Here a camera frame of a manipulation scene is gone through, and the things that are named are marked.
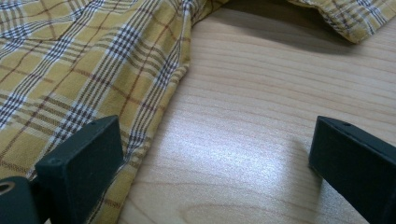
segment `wood grain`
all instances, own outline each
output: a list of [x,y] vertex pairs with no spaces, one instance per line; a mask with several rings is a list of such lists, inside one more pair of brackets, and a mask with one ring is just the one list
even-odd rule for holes
[[365,223],[308,152],[318,115],[396,145],[396,21],[356,46],[248,2],[194,27],[191,69],[120,223]]

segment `wooden surface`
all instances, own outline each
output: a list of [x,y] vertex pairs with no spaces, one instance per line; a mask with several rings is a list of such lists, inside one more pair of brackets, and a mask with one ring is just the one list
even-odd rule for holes
[[120,223],[365,223],[308,153],[318,115],[395,146],[395,71],[396,21],[356,46],[312,10],[232,1],[194,27]]

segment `yellow plaid fabric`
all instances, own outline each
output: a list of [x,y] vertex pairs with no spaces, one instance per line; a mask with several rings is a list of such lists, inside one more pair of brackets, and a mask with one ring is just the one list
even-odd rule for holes
[[[395,12],[389,0],[295,1],[353,42]],[[34,178],[35,163],[84,124],[118,115],[127,165],[89,218],[114,223],[189,66],[191,27],[225,2],[1,1],[0,178]]]
[[360,43],[396,15],[396,0],[289,0],[314,7],[340,35]]

